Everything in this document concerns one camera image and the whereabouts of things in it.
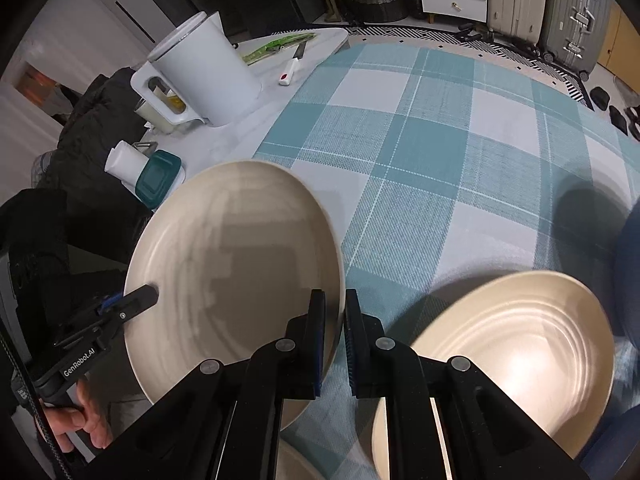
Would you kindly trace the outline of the person's left hand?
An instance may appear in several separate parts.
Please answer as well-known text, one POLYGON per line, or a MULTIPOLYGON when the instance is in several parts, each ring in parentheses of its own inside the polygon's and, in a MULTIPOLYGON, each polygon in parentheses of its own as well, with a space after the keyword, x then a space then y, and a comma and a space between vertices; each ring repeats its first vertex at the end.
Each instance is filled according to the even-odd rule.
POLYGON ((110 425, 98 400, 91 392, 89 381, 81 377, 76 384, 77 403, 73 408, 49 408, 43 405, 43 413, 63 453, 75 448, 68 437, 70 432, 84 430, 95 448, 107 448, 113 442, 110 425))

